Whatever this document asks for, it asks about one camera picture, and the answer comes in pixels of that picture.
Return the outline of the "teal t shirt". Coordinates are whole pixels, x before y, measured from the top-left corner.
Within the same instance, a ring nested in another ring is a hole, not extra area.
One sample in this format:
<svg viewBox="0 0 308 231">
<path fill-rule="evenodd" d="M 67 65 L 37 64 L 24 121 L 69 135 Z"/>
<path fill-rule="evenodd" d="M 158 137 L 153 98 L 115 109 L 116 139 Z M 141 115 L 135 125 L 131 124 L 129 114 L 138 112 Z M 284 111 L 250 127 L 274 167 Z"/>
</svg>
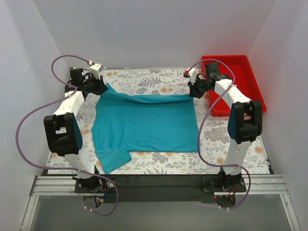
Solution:
<svg viewBox="0 0 308 231">
<path fill-rule="evenodd" d="M 198 126 L 189 95 L 128 95 L 112 87 L 96 103 L 92 140 L 106 174 L 131 152 L 196 152 Z"/>
</svg>

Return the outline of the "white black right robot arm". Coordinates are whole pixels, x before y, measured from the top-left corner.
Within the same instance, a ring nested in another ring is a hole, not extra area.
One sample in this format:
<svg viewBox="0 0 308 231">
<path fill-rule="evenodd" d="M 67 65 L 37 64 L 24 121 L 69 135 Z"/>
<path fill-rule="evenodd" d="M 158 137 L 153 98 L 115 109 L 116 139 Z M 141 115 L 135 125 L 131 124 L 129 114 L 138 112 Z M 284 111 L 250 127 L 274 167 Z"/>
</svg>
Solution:
<svg viewBox="0 0 308 231">
<path fill-rule="evenodd" d="M 224 101 L 230 109 L 230 145 L 224 163 L 219 165 L 221 177 L 218 178 L 218 187 L 223 191 L 229 191 L 235 186 L 234 177 L 239 176 L 244 170 L 243 162 L 247 150 L 262 133 L 262 103 L 253 101 L 237 88 L 235 74 L 229 67 L 229 75 L 220 72 L 219 67 L 224 65 L 222 61 L 206 59 L 206 62 L 205 75 L 202 78 L 194 66 L 185 70 L 183 76 L 189 80 L 190 97 L 200 99 L 212 90 L 218 98 L 209 109 L 212 110 L 219 101 Z"/>
</svg>

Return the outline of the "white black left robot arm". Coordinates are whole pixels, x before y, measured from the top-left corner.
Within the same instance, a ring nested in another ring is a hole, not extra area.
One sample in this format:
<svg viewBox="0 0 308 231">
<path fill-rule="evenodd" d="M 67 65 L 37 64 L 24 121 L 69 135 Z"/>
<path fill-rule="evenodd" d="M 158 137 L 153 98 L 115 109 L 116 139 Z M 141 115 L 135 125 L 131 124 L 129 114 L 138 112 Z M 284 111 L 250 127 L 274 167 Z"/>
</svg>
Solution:
<svg viewBox="0 0 308 231">
<path fill-rule="evenodd" d="M 48 147 L 52 153 L 67 160 L 78 169 L 77 178 L 86 180 L 86 187 L 93 193 L 102 188 L 102 180 L 95 173 L 95 166 L 84 154 L 82 134 L 77 124 L 77 115 L 88 94 L 101 95 L 108 90 L 100 75 L 102 66 L 93 64 L 89 68 L 71 68 L 70 80 L 64 88 L 65 100 L 53 115 L 44 117 Z"/>
</svg>

